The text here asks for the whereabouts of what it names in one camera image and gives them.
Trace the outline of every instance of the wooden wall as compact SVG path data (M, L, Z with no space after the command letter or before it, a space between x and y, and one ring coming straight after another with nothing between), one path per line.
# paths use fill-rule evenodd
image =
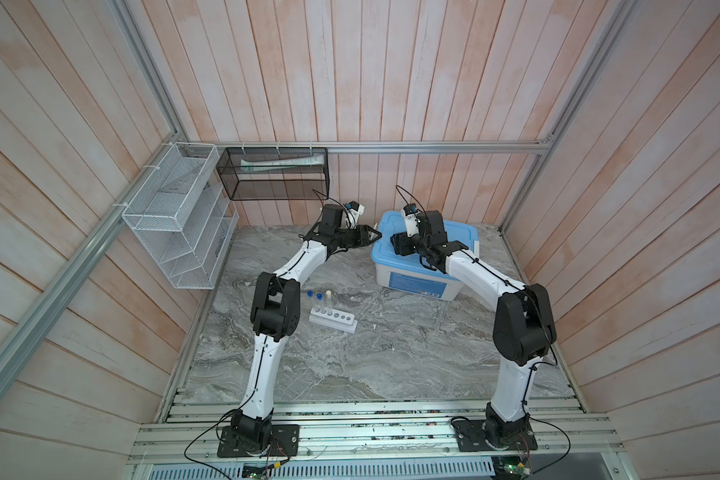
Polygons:
M720 474L720 0L640 5L508 238L641 477Z
M617 2L129 0L190 139L546 138ZM413 190L498 224L530 166L506 155L340 155L331 195L372 224ZM307 224L316 201L243 202Z
M107 2L0 3L0 344L170 129ZM197 305L131 232L0 404L0 478L118 478Z

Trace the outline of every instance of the black mesh basket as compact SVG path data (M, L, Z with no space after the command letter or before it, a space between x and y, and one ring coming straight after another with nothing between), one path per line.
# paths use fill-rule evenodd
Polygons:
M283 160L319 158L320 164ZM328 195L328 150L325 148L227 148L219 172L231 200L320 200Z

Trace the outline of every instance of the storage box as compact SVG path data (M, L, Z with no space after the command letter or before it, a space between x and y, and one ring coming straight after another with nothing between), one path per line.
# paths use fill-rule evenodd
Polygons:
M448 240L459 240L480 255L478 229L471 225L446 220L445 231ZM382 216L378 231L384 236L373 245L371 258L376 263L376 282L381 286L403 292L453 300L464 284L450 275L427 270L419 263L419 255L400 256L394 254L390 239L394 234L405 232L405 222L400 212L389 211Z

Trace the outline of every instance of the blue lid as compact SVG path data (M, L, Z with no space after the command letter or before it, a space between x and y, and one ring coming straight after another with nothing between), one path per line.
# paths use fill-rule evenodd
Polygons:
M450 220L446 220L443 223L445 225L445 232L448 234L448 240L458 240L468 246L470 250L474 251L474 242L479 240L477 228L467 224L460 224L459 222L451 222ZM376 242L371 250L371 258L373 258L373 261L377 264L391 266L417 274L456 280L450 275L423 268L422 264L418 262L419 255L417 254L408 256L394 254L392 241L390 239L394 234L405 232L405 220L403 220L400 212L390 210L385 213L384 216L382 216L382 221L378 224L378 231L382 233L383 238Z

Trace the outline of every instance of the test tube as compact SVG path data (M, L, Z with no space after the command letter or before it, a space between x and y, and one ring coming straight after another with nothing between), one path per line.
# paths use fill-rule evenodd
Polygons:
M326 290L326 311L329 315L333 315L333 302L331 302L330 290Z

